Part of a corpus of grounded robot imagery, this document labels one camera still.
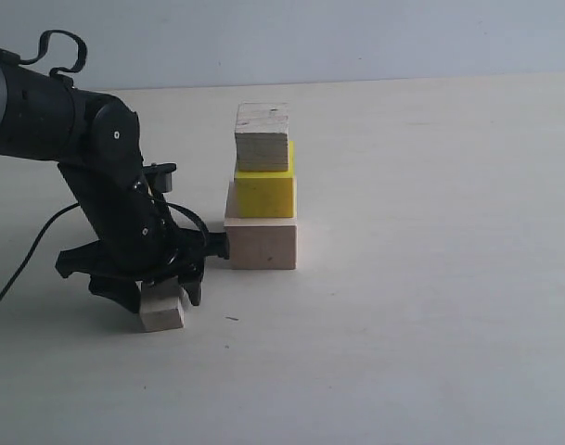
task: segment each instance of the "wooden block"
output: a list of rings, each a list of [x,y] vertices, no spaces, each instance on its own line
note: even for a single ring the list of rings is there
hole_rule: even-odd
[[[292,218],[296,207],[294,144],[290,142],[285,172],[235,171],[238,215],[241,218]]]
[[[225,230],[233,269],[297,267],[297,218],[240,218],[235,183],[228,187]]]
[[[241,104],[235,126],[237,166],[243,172],[289,169],[289,111],[286,104]]]
[[[147,332],[180,329],[183,327],[183,289],[177,278],[155,286],[142,283],[140,319]]]

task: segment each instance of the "large wooden block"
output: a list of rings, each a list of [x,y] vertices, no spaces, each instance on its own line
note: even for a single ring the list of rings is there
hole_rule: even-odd
[[[147,332],[182,328],[184,323],[181,299],[183,289],[177,278],[170,278],[155,286],[142,283],[140,319]]]
[[[292,218],[296,207],[294,144],[290,142],[289,169],[285,172],[235,171],[240,218]]]
[[[225,230],[233,269],[297,267],[297,218],[240,218],[235,183],[226,201]]]
[[[283,172],[289,169],[287,104],[238,107],[235,126],[237,166],[243,172]]]

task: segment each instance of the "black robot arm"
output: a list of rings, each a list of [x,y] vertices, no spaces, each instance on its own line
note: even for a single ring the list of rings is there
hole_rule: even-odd
[[[71,69],[49,76],[24,69],[43,57],[53,33],[78,45]],[[174,164],[143,165],[140,125],[115,96],[78,90],[71,78],[87,50],[78,36],[51,30],[41,36],[39,56],[21,60],[0,49],[0,155],[53,160],[94,228],[98,241],[59,254],[64,278],[90,275],[89,290],[137,312],[137,283],[177,276],[194,305],[207,256],[228,258],[224,233],[210,233],[190,210],[167,203]],[[170,207],[184,213],[198,230],[177,226]]]

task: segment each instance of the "white wall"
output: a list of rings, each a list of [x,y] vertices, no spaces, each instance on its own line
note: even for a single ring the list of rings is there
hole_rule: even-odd
[[[54,27],[89,44],[93,88],[565,70],[565,0],[0,0],[1,46]]]

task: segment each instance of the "table surface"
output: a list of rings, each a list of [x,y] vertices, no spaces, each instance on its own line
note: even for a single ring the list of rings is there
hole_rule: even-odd
[[[140,334],[55,272],[66,215],[0,306],[0,444],[565,443],[565,73],[117,94],[212,229],[238,104],[288,102],[299,269],[211,261]],[[72,201],[0,157],[0,288]]]

